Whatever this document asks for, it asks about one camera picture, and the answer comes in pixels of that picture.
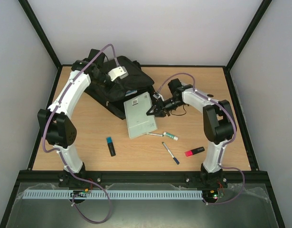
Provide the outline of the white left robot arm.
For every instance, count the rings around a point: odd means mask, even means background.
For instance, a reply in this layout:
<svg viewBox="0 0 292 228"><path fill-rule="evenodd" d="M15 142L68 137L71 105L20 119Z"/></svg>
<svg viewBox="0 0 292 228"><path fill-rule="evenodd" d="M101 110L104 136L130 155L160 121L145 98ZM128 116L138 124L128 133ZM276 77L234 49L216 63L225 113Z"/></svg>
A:
<svg viewBox="0 0 292 228"><path fill-rule="evenodd" d="M64 170L71 174L79 173L84 166L75 147L77 130L71 121L72 114L81 95L93 81L103 79L104 82L112 82L110 75L102 73L98 67L104 63L104 51L108 47L112 48L116 69L120 69L112 44L95 50L95 55L88 60L79 60L72 65L74 68L57 98L37 114L42 150L45 153L56 152L62 160Z"/></svg>

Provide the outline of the grey notebook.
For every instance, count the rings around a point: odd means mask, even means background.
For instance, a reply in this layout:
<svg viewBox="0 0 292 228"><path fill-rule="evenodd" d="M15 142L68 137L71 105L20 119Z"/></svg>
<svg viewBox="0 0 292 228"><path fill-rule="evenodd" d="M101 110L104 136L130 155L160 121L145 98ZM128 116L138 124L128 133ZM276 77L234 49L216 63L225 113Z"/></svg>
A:
<svg viewBox="0 0 292 228"><path fill-rule="evenodd" d="M130 139L158 129L155 117L146 113L152 107L150 94L145 92L124 102L124 110Z"/></svg>

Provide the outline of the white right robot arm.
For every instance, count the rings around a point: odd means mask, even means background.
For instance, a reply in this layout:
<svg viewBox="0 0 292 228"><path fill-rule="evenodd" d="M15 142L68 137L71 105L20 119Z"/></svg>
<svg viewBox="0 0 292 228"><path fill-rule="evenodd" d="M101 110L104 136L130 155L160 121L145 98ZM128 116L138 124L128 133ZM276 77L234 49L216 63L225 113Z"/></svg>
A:
<svg viewBox="0 0 292 228"><path fill-rule="evenodd" d="M183 84L179 79L168 83L172 98L164 100L155 92L154 104L147 111L147 116L165 117L176 108L189 105L203 116L203 128L208 140L206 158L201 164L201 181L206 186L213 185L222 175L222 159L228 144L236 136L236 125L232 108L227 100L218 101L201 92L190 84Z"/></svg>

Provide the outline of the dog picture book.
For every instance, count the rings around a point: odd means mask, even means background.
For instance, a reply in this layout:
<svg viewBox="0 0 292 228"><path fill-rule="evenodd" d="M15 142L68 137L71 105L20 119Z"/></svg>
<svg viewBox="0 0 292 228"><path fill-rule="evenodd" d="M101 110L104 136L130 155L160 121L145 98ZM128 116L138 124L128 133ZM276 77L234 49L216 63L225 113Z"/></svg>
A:
<svg viewBox="0 0 292 228"><path fill-rule="evenodd" d="M125 93L125 96L131 96L131 95L136 94L136 93L137 93L137 90L130 90L130 91L127 91Z"/></svg>

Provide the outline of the black student backpack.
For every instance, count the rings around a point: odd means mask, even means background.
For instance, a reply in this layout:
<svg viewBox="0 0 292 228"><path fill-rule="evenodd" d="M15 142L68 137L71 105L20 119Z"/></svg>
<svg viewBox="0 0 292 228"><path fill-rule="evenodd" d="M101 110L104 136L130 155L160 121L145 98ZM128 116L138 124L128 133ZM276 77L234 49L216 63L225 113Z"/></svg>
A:
<svg viewBox="0 0 292 228"><path fill-rule="evenodd" d="M120 119L125 119L125 110L123 103L130 100L144 92L149 92L153 95L155 90L153 88L153 79L144 73L141 65L137 61L131 61L125 56L119 56L118 61L121 66L124 66L129 75L120 82L116 83L111 89L99 87L92 82L85 93L96 100L100 105L106 108L109 112ZM137 90L136 94L125 96L125 93L130 90Z"/></svg>

